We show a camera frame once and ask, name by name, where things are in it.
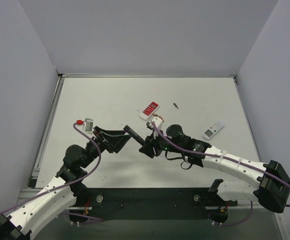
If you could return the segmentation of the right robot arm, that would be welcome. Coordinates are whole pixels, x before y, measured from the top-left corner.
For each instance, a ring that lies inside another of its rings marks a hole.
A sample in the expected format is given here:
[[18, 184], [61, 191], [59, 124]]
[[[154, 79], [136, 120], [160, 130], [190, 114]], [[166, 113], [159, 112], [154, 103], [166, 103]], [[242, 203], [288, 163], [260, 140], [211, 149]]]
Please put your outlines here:
[[207, 142], [183, 133], [182, 127], [173, 124], [163, 133], [154, 121], [147, 124], [152, 130], [145, 138], [140, 152], [150, 158], [161, 152], [180, 154], [189, 166], [214, 169], [238, 178], [240, 182], [216, 180], [214, 191], [221, 200], [258, 202], [274, 213], [282, 213], [288, 206], [290, 178], [283, 166], [274, 160], [269, 163], [247, 160], [220, 150]]

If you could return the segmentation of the black remote control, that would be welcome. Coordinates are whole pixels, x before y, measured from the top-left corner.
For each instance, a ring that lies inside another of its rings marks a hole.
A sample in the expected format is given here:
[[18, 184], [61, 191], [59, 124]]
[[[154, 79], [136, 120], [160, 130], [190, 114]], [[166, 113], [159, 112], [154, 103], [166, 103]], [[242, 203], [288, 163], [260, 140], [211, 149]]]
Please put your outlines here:
[[124, 130], [132, 137], [134, 138], [140, 145], [145, 146], [145, 140], [137, 134], [130, 126], [126, 125], [124, 127]]

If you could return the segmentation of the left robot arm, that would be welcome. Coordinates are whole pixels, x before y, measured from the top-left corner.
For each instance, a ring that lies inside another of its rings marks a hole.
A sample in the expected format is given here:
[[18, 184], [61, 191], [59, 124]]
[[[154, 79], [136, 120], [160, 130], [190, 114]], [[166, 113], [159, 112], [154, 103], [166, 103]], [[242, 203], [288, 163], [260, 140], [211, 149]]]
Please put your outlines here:
[[13, 208], [9, 215], [0, 214], [0, 240], [32, 240], [60, 213], [87, 201], [83, 179], [94, 160], [99, 164], [104, 151], [118, 153], [130, 140], [124, 130], [95, 127], [95, 137], [88, 138], [86, 147], [73, 144], [65, 151], [63, 165], [49, 183], [34, 197]]

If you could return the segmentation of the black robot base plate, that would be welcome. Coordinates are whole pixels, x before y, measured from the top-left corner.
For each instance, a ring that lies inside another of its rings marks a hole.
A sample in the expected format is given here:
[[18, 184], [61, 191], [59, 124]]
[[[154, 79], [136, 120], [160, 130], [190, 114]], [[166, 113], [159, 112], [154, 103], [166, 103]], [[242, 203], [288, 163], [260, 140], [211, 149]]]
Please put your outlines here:
[[236, 207], [207, 187], [89, 188], [69, 210], [109, 220], [204, 220], [207, 208]]

